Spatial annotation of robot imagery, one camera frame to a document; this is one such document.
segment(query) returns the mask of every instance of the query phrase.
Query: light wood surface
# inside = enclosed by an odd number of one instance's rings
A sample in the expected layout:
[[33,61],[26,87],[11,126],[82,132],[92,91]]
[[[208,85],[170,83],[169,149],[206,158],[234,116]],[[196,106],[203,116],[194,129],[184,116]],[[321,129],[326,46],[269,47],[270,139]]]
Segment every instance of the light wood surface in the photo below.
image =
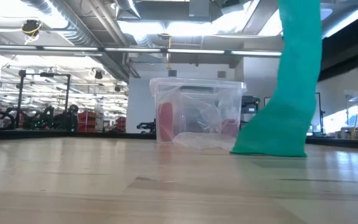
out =
[[358,223],[358,150],[307,159],[150,140],[0,141],[0,223]]

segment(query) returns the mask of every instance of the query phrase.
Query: green cloth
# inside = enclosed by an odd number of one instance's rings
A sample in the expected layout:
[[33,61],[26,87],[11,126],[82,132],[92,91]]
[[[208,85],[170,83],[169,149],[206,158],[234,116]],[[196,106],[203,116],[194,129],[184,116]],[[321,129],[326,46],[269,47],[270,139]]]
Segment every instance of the green cloth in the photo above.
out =
[[321,66],[320,1],[279,0],[278,7],[284,51],[277,89],[266,108],[240,131],[234,154],[306,157]]

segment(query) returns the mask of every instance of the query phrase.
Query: plastic bin lid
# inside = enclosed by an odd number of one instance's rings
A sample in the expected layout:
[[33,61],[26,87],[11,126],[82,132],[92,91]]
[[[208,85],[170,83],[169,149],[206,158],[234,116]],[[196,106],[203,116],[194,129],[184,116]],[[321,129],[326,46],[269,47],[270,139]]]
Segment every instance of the plastic bin lid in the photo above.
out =
[[153,78],[150,80],[150,90],[153,96],[155,95],[155,91],[159,85],[233,88],[241,89],[242,91],[246,90],[246,84],[243,82],[232,82],[224,80],[197,80],[189,78]]

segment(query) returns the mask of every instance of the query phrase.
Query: red object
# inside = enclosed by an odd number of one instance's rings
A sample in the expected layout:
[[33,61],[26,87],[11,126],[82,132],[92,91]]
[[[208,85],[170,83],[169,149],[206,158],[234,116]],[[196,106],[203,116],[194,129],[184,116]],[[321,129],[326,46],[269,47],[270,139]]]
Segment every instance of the red object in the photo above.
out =
[[160,138],[164,142],[173,139],[173,108],[171,103],[162,103],[158,106],[158,129]]
[[96,113],[84,111],[78,114],[78,132],[95,132]]
[[236,137],[239,133],[239,127],[234,119],[225,119],[222,121],[222,134]]

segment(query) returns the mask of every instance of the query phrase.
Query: clear plastic storage bin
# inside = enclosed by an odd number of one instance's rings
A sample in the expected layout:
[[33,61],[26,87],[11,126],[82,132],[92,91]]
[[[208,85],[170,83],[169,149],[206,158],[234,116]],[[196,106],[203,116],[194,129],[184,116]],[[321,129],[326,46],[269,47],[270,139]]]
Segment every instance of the clear plastic storage bin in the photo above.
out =
[[239,132],[242,82],[154,78],[158,142],[224,147]]

